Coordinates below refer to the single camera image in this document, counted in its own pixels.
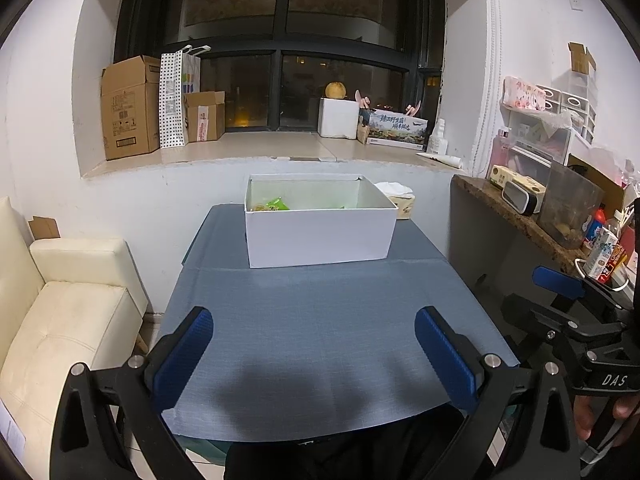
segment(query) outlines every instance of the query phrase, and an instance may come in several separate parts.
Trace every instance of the blue tablecloth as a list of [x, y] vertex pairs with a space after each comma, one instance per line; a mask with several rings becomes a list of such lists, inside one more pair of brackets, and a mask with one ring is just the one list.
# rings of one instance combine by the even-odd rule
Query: blue tablecloth
[[194, 438], [311, 438], [447, 402], [414, 335], [415, 314], [426, 305], [480, 352], [517, 363], [409, 220], [397, 222], [385, 260], [250, 269], [242, 206], [214, 206], [185, 257], [160, 335], [195, 305], [213, 314], [213, 340], [176, 407], [163, 413], [174, 433]]

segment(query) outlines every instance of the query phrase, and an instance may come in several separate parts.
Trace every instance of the person's leg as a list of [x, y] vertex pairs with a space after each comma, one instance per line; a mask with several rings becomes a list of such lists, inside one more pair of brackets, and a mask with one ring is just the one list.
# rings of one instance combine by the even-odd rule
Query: person's leg
[[464, 421], [449, 405], [381, 427], [373, 445], [372, 480], [423, 479]]
[[297, 444], [232, 444], [225, 480], [424, 478], [463, 421], [451, 406], [366, 430]]
[[316, 480], [296, 444], [234, 443], [226, 454], [225, 480]]

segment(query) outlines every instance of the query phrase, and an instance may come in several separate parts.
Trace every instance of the finger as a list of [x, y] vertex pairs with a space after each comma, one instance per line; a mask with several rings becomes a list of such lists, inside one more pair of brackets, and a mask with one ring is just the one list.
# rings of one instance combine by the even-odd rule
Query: finger
[[614, 418], [629, 418], [632, 412], [637, 409], [640, 395], [625, 396], [617, 400], [613, 407]]
[[590, 437], [595, 423], [589, 402], [590, 398], [585, 396], [576, 396], [574, 400], [575, 431], [582, 440], [587, 440]]
[[625, 425], [622, 427], [620, 432], [616, 435], [615, 439], [613, 440], [614, 447], [621, 446], [629, 439], [629, 437], [634, 432], [636, 426], [638, 425], [639, 420], [640, 420], [640, 415], [634, 415], [628, 420], [628, 422], [625, 423]]

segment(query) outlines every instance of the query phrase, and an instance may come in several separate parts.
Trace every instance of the sofa armrest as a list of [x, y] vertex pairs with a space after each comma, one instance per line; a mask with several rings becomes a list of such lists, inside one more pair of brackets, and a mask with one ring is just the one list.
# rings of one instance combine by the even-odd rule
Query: sofa armrest
[[30, 251], [45, 282], [123, 286], [144, 315], [148, 299], [121, 238], [48, 238], [34, 241]]

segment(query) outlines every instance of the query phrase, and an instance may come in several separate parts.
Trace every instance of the window frame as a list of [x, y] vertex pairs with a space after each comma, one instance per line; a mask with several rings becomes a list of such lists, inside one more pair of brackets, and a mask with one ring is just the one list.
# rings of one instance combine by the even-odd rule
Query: window frame
[[[396, 42], [403, 45], [402, 50], [333, 36], [287, 32], [289, 0], [276, 0], [272, 34], [215, 36], [164, 44], [166, 20], [162, 17], [168, 15], [168, 5], [169, 0], [122, 0], [113, 60], [118, 62], [141, 54], [159, 57], [163, 52], [176, 52], [188, 43], [194, 47], [204, 44], [211, 47], [203, 59], [271, 56], [267, 126], [228, 128], [227, 131], [309, 131], [309, 127], [280, 126], [283, 56], [322, 56], [401, 72], [403, 104], [425, 103], [427, 82], [437, 81], [440, 85], [442, 54], [433, 59], [433, 52], [444, 52], [445, 0], [400, 0], [406, 20], [399, 27], [402, 37]], [[423, 106], [417, 114], [430, 122], [427, 138], [433, 129], [437, 108]]]

